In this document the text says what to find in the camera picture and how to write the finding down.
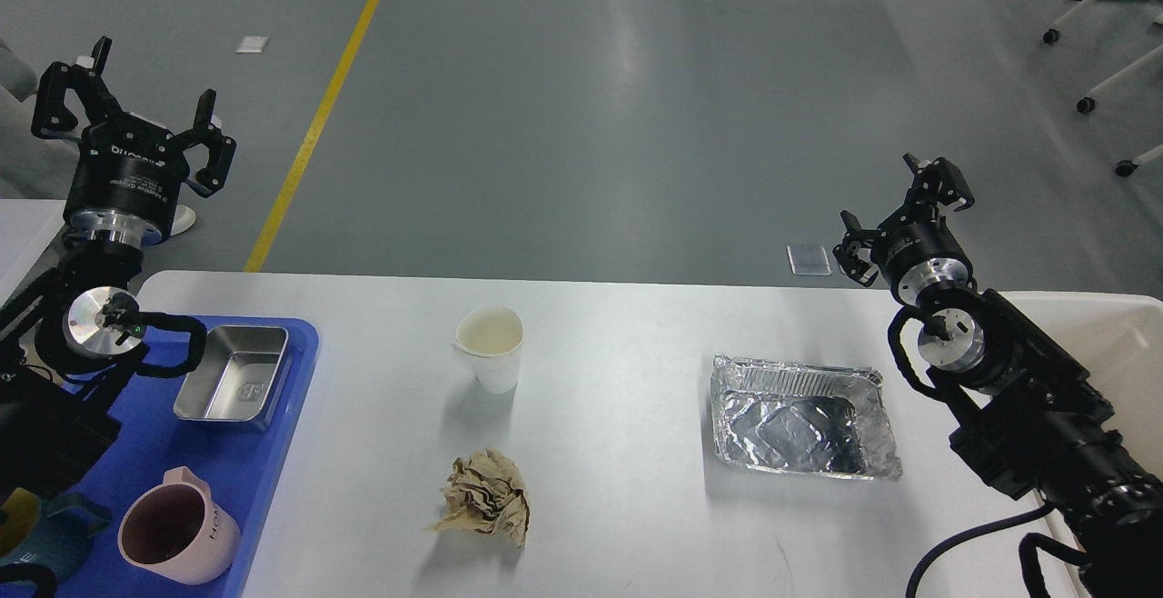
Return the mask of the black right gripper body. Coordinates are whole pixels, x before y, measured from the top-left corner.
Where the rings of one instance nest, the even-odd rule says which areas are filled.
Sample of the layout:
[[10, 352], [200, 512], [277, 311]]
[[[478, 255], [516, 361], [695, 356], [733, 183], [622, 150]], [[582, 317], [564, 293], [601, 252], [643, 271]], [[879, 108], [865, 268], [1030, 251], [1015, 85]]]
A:
[[919, 307], [932, 287], [973, 289], [972, 263], [946, 222], [892, 222], [873, 230], [868, 278], [886, 283], [899, 304]]

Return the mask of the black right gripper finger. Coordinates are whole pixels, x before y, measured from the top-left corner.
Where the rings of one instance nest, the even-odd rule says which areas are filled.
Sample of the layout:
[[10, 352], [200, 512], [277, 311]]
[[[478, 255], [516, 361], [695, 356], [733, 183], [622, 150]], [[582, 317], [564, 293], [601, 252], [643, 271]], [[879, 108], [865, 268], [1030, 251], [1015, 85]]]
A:
[[840, 211], [840, 221], [846, 230], [840, 244], [832, 247], [832, 255], [851, 282], [870, 287], [880, 275], [880, 269], [870, 259], [870, 255], [873, 245], [883, 239], [883, 232], [878, 228], [864, 228], [859, 225], [859, 218], [849, 211]]
[[912, 172], [912, 184], [898, 209], [898, 225], [944, 232], [947, 212], [966, 211], [976, 202], [962, 170], [946, 156], [929, 161], [905, 154], [902, 159]]

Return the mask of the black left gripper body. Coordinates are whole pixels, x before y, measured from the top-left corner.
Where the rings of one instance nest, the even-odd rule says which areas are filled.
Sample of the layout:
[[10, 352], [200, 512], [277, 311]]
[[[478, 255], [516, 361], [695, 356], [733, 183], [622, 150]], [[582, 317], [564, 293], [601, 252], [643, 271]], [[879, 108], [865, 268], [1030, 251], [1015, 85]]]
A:
[[90, 124], [78, 144], [79, 159], [63, 213], [76, 232], [129, 232], [133, 245], [159, 244], [170, 236], [179, 205], [179, 161], [164, 162], [155, 145], [174, 137], [154, 121]]

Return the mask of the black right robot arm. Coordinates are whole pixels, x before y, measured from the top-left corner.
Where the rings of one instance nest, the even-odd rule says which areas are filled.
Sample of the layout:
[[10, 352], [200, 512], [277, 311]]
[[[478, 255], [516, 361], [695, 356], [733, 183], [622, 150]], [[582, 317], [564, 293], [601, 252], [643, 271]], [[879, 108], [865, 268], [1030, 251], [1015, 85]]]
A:
[[1089, 370], [1000, 292], [978, 287], [946, 218], [975, 204], [959, 168], [943, 156], [905, 154], [904, 162], [912, 184], [902, 205], [876, 228], [840, 213], [846, 233], [832, 254], [857, 284], [878, 276], [889, 284], [899, 306], [890, 353], [909, 387], [955, 417], [952, 453], [1003, 494], [1041, 497], [1039, 510], [935, 544], [906, 595], [957, 544], [1059, 513], [1075, 547], [1039, 533], [1020, 540], [1028, 595], [1048, 595], [1041, 556], [1050, 555], [1073, 565], [1092, 597], [1158, 597], [1160, 478], [1130, 457], [1121, 433], [1104, 428], [1114, 410]]

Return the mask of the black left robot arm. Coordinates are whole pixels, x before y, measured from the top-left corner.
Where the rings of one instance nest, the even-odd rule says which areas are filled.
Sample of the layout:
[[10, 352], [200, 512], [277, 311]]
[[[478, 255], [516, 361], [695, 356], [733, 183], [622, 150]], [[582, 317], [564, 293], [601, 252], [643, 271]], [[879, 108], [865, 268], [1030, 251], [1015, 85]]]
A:
[[1, 486], [51, 499], [83, 480], [119, 437], [113, 404], [135, 377], [169, 379], [204, 359], [194, 316], [149, 312], [129, 284], [149, 245], [193, 218], [183, 187], [214, 195], [236, 150], [204, 90], [181, 133], [124, 111], [104, 81], [112, 40], [42, 73], [33, 135], [74, 138], [64, 255], [3, 304]]

